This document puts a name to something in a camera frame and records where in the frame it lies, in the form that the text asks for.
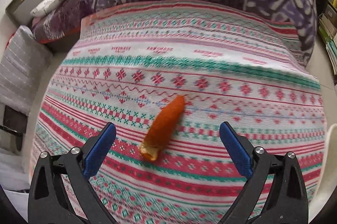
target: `bed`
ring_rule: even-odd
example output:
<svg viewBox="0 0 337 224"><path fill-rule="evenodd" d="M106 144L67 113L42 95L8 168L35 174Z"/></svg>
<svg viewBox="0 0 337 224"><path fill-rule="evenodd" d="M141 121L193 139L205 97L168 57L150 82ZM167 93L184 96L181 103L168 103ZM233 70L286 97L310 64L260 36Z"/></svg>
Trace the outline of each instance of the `bed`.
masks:
<svg viewBox="0 0 337 224"><path fill-rule="evenodd" d="M254 146L294 151L312 199L326 131L320 84L305 70L315 0L50 0L33 13L44 13L37 41L80 39L45 92L30 175L42 151L81 147L110 121L117 139L90 182L119 223L216 223L245 182L218 136L227 120ZM181 123L146 163L138 145L178 94Z"/></svg>

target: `black object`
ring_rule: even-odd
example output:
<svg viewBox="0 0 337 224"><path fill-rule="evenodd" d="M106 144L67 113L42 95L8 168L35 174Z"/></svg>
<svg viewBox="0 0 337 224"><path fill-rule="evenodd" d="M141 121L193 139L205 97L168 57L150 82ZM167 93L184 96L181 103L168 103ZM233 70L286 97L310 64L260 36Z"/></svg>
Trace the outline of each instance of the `black object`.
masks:
<svg viewBox="0 0 337 224"><path fill-rule="evenodd" d="M17 212L0 185L0 220L1 223L27 224Z"/></svg>
<svg viewBox="0 0 337 224"><path fill-rule="evenodd" d="M307 193L295 154L271 155L263 147L254 148L245 137L238 136L228 122L224 124L251 158L253 175L218 224L307 224ZM275 175L262 212L248 219L269 174Z"/></svg>
<svg viewBox="0 0 337 224"><path fill-rule="evenodd" d="M289 152L285 156L270 155L262 147L254 148L245 137L238 136L229 123L225 122L225 125L231 131L227 132L227 136L232 137L231 141L237 142L241 146L236 155L240 158L241 153L244 156L247 154L248 162L251 163L250 166L241 166L241 169L252 168L253 174L218 224L307 224L307 195L295 154ZM41 153L30 188L29 223L117 224L84 175L88 172L90 176L94 175L97 173L97 167L102 164L104 157L99 154L99 151L101 146L107 146L105 133L111 126L114 128L112 123L108 123L98 136L89 138L82 148L74 147L64 155L51 156L48 152ZM98 163L90 165L90 160L94 159L95 163L96 160ZM75 214L61 174L68 175L74 193L88 220ZM275 176L265 206L259 216L248 220L268 174L275 174ZM0 207L11 208L11 204L8 202L7 197L1 196L0 191ZM23 223L13 208L10 212L0 210L0 218L10 214L13 215L13 220L14 218L19 219L14 223Z"/></svg>
<svg viewBox="0 0 337 224"><path fill-rule="evenodd" d="M336 204L337 204L337 188L333 191L330 198L315 216L310 224L335 224L336 223Z"/></svg>
<svg viewBox="0 0 337 224"><path fill-rule="evenodd" d="M0 129L15 136L16 149L21 151L23 134L26 133L28 118L25 114L5 106L3 126Z"/></svg>

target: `metal screw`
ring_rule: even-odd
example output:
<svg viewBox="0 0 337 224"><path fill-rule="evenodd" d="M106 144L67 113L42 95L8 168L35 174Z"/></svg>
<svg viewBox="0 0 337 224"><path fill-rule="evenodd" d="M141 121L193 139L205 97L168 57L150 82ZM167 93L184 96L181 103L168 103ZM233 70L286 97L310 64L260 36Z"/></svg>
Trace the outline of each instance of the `metal screw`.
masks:
<svg viewBox="0 0 337 224"><path fill-rule="evenodd" d="M262 147L256 147L255 152L257 152L258 154L263 154L265 150Z"/></svg>
<svg viewBox="0 0 337 224"><path fill-rule="evenodd" d="M48 156L48 152L44 151L40 154L41 158L45 158L46 156Z"/></svg>
<svg viewBox="0 0 337 224"><path fill-rule="evenodd" d="M74 147L72 150L71 150L71 153L76 155L80 152L80 149L78 147Z"/></svg>
<svg viewBox="0 0 337 224"><path fill-rule="evenodd" d="M289 153L288 153L288 157L289 157L289 158L294 158L294 157L295 157L295 154L294 154L293 152L289 152Z"/></svg>

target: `pink diamond pattern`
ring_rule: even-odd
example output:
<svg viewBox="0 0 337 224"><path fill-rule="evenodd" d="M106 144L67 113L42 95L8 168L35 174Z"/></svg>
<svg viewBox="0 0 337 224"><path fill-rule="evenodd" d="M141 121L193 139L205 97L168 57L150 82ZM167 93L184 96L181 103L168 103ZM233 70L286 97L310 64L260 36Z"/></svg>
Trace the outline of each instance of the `pink diamond pattern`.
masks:
<svg viewBox="0 0 337 224"><path fill-rule="evenodd" d="M104 71L103 75L104 75L105 79L109 78L109 76L111 76L110 68L108 68L106 71Z"/></svg>
<svg viewBox="0 0 337 224"><path fill-rule="evenodd" d="M314 95L311 95L310 101L313 105L315 104L316 99L315 99Z"/></svg>
<svg viewBox="0 0 337 224"><path fill-rule="evenodd" d="M181 88L186 83L186 79L178 74L175 78L171 80L171 82L176 86L176 88Z"/></svg>
<svg viewBox="0 0 337 224"><path fill-rule="evenodd" d="M223 80L221 83L219 83L219 89L222 93L227 93L231 89L231 85L227 80Z"/></svg>
<svg viewBox="0 0 337 224"><path fill-rule="evenodd" d="M92 75L94 76L94 79L99 75L99 69L96 69Z"/></svg>
<svg viewBox="0 0 337 224"><path fill-rule="evenodd" d="M297 96L294 91L290 92L289 98L291 99L292 102L295 102L297 100Z"/></svg>
<svg viewBox="0 0 337 224"><path fill-rule="evenodd" d="M194 82L194 84L199 88L200 91L204 90L206 87L209 86L209 82L206 80L204 76L201 76L199 80Z"/></svg>
<svg viewBox="0 0 337 224"><path fill-rule="evenodd" d="M249 95L252 92L252 89L250 88L248 83L244 83L240 86L240 91L245 95Z"/></svg>
<svg viewBox="0 0 337 224"><path fill-rule="evenodd" d="M282 100L284 98L284 93L282 92L281 89L276 91L276 97L278 97L279 100Z"/></svg>
<svg viewBox="0 0 337 224"><path fill-rule="evenodd" d="M88 76L89 75L89 73L90 73L90 70L87 68L87 70L86 71L84 71L84 76L86 77L86 76Z"/></svg>
<svg viewBox="0 0 337 224"><path fill-rule="evenodd" d="M305 103L307 101L307 96L304 93L302 93L302 95L301 95L301 100L302 100L303 103Z"/></svg>
<svg viewBox="0 0 337 224"><path fill-rule="evenodd" d="M155 76L151 77L151 80L153 81L154 85L157 86L160 83L162 83L165 80L165 78L161 75L160 72L158 72L158 73L156 73Z"/></svg>
<svg viewBox="0 0 337 224"><path fill-rule="evenodd" d="M141 70L137 70L136 73L132 74L132 78L134 79L134 82L137 84L142 79L144 79L144 75L142 74Z"/></svg>
<svg viewBox="0 0 337 224"><path fill-rule="evenodd" d="M265 86L260 88L258 92L263 98L267 98L269 96L269 90Z"/></svg>
<svg viewBox="0 0 337 224"><path fill-rule="evenodd" d="M117 76L118 81L123 80L123 78L126 77L126 73L125 73L124 69L122 68L121 70L119 70L119 71L116 73L116 76Z"/></svg>

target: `floor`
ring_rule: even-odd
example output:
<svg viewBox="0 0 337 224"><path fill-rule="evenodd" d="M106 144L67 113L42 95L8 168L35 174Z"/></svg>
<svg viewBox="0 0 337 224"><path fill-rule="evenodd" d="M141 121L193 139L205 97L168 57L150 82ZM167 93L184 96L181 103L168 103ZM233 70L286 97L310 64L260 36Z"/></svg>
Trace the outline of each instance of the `floor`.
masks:
<svg viewBox="0 0 337 224"><path fill-rule="evenodd" d="M30 150L32 147L35 124L44 92L48 86L50 78L53 76L54 72L65 57L66 53L56 54L52 63L44 72L31 113L28 117L27 132L21 152L22 165L25 172L29 171ZM333 71L330 59L326 52L325 45L319 37L316 38L314 51L307 66L307 71L318 78L321 83L322 100L329 128L334 123L337 123L337 95L333 83Z"/></svg>
<svg viewBox="0 0 337 224"><path fill-rule="evenodd" d="M337 95L330 59L320 37L316 38L314 51L306 70L320 81L324 113L329 128L337 123Z"/></svg>

